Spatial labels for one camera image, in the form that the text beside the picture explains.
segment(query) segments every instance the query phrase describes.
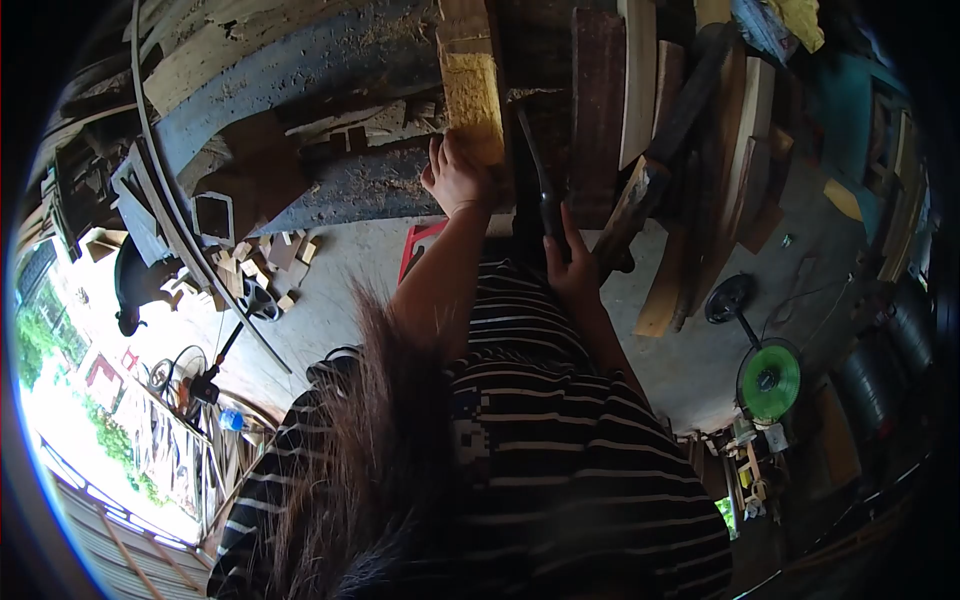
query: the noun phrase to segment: bright sky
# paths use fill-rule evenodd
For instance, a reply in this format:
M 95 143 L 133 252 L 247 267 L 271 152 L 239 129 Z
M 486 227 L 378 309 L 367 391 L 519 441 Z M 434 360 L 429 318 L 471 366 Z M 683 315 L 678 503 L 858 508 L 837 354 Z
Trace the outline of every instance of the bright sky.
M 179 538 L 195 543 L 200 526 L 174 504 L 158 507 L 145 494 L 134 492 L 123 467 L 109 458 L 97 443 L 97 432 L 86 417 L 81 397 L 86 383 L 79 373 L 69 372 L 54 383 L 56 359 L 47 359 L 31 392 L 20 387 L 27 423 L 42 435 L 83 478 L 114 501 L 144 520 Z M 38 438 L 35 437 L 39 450 Z

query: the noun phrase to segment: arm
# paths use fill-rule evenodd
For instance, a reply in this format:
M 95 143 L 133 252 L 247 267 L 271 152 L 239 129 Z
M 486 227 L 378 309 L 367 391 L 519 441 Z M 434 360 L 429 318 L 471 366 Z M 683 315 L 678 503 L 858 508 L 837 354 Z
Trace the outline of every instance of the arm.
M 492 185 L 486 167 L 461 150 L 452 132 L 443 143 L 431 140 L 430 164 L 420 182 L 449 222 L 396 288 L 390 308 L 408 336 L 423 346 L 439 339 L 444 360 L 451 361 L 467 352 Z
M 610 315 L 600 301 L 596 260 L 587 250 L 584 238 L 573 223 L 566 204 L 561 205 L 561 213 L 564 217 L 566 241 L 570 245 L 570 264 L 564 264 L 560 248 L 553 238 L 544 237 L 550 287 L 560 297 L 597 369 L 600 372 L 623 371 L 627 386 L 640 396 L 647 410 L 650 410 L 643 388 L 627 360 L 627 355 L 623 353 L 616 332 L 613 331 Z

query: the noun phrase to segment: hand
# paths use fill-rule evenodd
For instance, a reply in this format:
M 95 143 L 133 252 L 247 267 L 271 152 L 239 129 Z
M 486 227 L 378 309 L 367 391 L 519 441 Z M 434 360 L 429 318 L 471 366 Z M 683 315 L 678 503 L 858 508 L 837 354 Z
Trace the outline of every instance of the hand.
M 566 243 L 570 246 L 570 263 L 564 264 L 560 247 L 552 237 L 543 236 L 546 250 L 546 274 L 550 287 L 560 297 L 560 302 L 571 316 L 579 311 L 590 310 L 600 303 L 600 277 L 593 254 L 587 250 L 584 238 L 573 222 L 566 204 L 560 205 L 564 219 Z
M 430 140 L 430 164 L 420 173 L 420 183 L 451 219 L 464 209 L 479 209 L 487 217 L 493 211 L 490 173 L 464 150 L 453 131 L 446 133 L 443 142 L 436 137 Z

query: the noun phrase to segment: curved metal rod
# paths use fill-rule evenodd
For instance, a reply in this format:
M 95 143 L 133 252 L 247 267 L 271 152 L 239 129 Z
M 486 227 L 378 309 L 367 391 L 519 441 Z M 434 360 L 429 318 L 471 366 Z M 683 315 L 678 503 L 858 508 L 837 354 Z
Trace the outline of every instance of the curved metal rod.
M 213 283 L 213 286 L 217 288 L 217 292 L 220 296 L 223 297 L 224 301 L 229 305 L 229 307 L 240 317 L 241 323 L 244 324 L 246 328 L 250 330 L 253 334 L 253 337 L 256 339 L 257 343 L 270 354 L 270 357 L 274 359 L 274 362 L 287 374 L 293 374 L 290 370 L 290 367 L 287 367 L 287 364 L 283 362 L 283 359 L 280 358 L 280 355 L 276 353 L 276 350 L 270 346 L 267 340 L 263 335 L 257 331 L 256 327 L 250 322 L 250 319 L 247 318 L 247 315 L 244 314 L 243 309 L 237 304 L 234 297 L 227 291 L 227 286 L 224 285 L 224 282 L 220 280 L 220 277 L 217 275 L 216 271 L 210 267 L 210 264 L 206 261 L 204 254 L 201 252 L 200 247 L 197 246 L 197 241 L 193 239 L 193 235 L 190 232 L 190 228 L 186 224 L 186 220 L 183 218 L 183 213 L 180 212 L 180 206 L 177 204 L 176 199 L 174 198 L 173 192 L 170 190 L 170 182 L 167 179 L 166 170 L 163 168 L 163 164 L 160 162 L 160 154 L 156 151 L 156 144 L 154 143 L 154 132 L 150 127 L 150 121 L 147 119 L 147 108 L 143 102 L 143 80 L 140 79 L 140 56 L 137 48 L 137 42 L 140 39 L 140 0 L 133 0 L 133 16 L 131 20 L 131 33 L 130 33 L 130 47 L 131 47 L 131 69 L 133 74 L 133 91 L 136 94 L 136 111 L 140 115 L 140 128 L 143 130 L 143 139 L 147 142 L 147 150 L 150 151 L 150 160 L 154 164 L 154 170 L 156 171 L 156 178 L 160 180 L 160 187 L 163 188 L 163 196 L 168 203 L 167 208 L 174 214 L 174 217 L 177 218 L 177 225 L 180 229 L 180 238 L 186 241 L 187 249 L 190 250 L 190 253 L 193 254 L 194 259 L 200 263 L 200 266 L 204 271 L 206 271 L 206 276 L 210 279 L 210 282 Z

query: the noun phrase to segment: striped shirt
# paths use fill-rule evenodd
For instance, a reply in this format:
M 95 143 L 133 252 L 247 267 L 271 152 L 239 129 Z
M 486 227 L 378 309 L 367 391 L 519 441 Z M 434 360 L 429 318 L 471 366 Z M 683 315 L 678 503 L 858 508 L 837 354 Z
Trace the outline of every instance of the striped shirt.
M 314 369 L 357 360 L 342 348 Z M 724 519 L 622 372 L 597 374 L 536 272 L 480 266 L 468 355 L 448 367 L 450 420 L 465 488 L 457 560 L 486 595 L 567 595 L 587 580 L 638 595 L 711 598 L 730 581 Z M 291 482 L 280 473 L 323 428 L 302 396 L 238 495 L 208 584 L 211 596 L 260 588 L 251 550 L 262 513 Z

